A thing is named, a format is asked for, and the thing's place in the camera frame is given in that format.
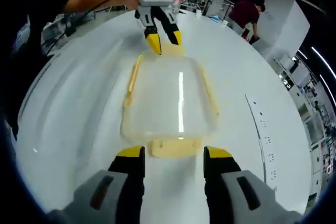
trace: maroon shirt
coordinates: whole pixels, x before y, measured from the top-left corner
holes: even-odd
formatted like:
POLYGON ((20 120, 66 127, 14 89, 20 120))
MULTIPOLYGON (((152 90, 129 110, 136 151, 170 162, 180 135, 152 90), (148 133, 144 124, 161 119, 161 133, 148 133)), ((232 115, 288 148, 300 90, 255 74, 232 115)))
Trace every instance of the maroon shirt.
POLYGON ((244 28, 247 23, 258 22, 259 12, 254 3, 249 0, 242 0, 235 4, 229 17, 241 28, 244 28))

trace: cable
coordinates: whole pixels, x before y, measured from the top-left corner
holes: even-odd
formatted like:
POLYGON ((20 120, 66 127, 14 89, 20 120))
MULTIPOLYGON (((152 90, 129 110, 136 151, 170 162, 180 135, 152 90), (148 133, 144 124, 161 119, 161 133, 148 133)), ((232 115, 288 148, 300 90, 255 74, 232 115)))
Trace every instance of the cable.
POLYGON ((70 27, 66 28, 65 31, 58 37, 58 39, 56 39, 56 41, 52 44, 52 46, 49 48, 47 55, 50 53, 50 51, 52 50, 52 48, 57 44, 57 42, 62 39, 62 37, 64 36, 64 34, 73 26, 77 26, 79 24, 79 22, 81 22, 90 12, 92 12, 93 10, 97 9, 99 6, 101 6, 102 4, 105 4, 106 2, 108 2, 110 0, 104 0, 103 2, 99 3, 98 5, 94 6, 93 8, 89 9, 86 13, 84 13, 78 20, 76 20, 76 22, 71 25, 70 27))

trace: person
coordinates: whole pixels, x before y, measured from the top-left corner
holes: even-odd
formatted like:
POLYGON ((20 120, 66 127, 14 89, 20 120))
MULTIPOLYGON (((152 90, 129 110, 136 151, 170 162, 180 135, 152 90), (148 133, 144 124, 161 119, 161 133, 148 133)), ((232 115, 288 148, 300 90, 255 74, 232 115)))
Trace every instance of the person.
POLYGON ((264 4, 256 5, 249 0, 242 0, 234 5, 233 10, 229 14, 227 26, 239 35, 243 34, 245 26, 252 22, 254 38, 258 37, 257 22, 261 12, 265 11, 264 4))
MULTIPOLYGON (((15 37, 10 38, 12 52, 1 64, 1 110, 16 138, 18 133, 18 113, 30 85, 40 73, 51 57, 44 55, 41 48, 41 34, 48 22, 53 22, 60 13, 84 12, 99 5, 105 0, 32 0, 27 4, 26 16, 20 17, 20 24, 28 32, 25 32, 27 40, 18 43, 19 37, 16 31, 15 37)), ((110 0, 98 8, 107 6, 125 5, 128 9, 136 9, 138 0, 110 0)))

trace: transparent plastic container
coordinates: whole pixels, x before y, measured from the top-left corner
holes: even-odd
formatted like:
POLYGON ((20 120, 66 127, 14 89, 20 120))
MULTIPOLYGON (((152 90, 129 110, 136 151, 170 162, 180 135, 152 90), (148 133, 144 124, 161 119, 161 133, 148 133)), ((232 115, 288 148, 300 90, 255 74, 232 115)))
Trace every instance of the transparent plastic container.
POLYGON ((198 63, 179 46, 162 51, 160 56, 148 51, 134 65, 121 132, 134 144, 151 142, 154 156, 169 156, 163 147, 181 156, 178 145, 185 153, 202 147, 215 130, 218 109, 198 63))

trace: white tabletop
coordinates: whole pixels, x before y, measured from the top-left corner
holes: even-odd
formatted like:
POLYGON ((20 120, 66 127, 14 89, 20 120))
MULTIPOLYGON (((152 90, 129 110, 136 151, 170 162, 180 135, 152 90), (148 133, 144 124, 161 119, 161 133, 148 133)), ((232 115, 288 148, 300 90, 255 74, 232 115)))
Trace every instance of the white tabletop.
MULTIPOLYGON (((234 31, 186 13, 178 21, 183 47, 204 67, 219 107, 219 127, 207 144, 228 150, 242 170, 264 180, 246 96, 258 101, 276 156, 276 200, 303 213, 310 191, 310 154, 289 93, 263 57, 234 31)), ((168 41, 158 27, 161 40, 168 41)), ((132 66, 148 48, 142 25, 129 12, 77 39, 33 84, 19 116, 17 164, 45 211, 68 204, 77 186, 107 169, 116 153, 130 146, 120 136, 121 108, 132 66)), ((199 155, 146 157, 141 221, 158 223, 167 215, 168 223, 207 223, 202 162, 199 155)))

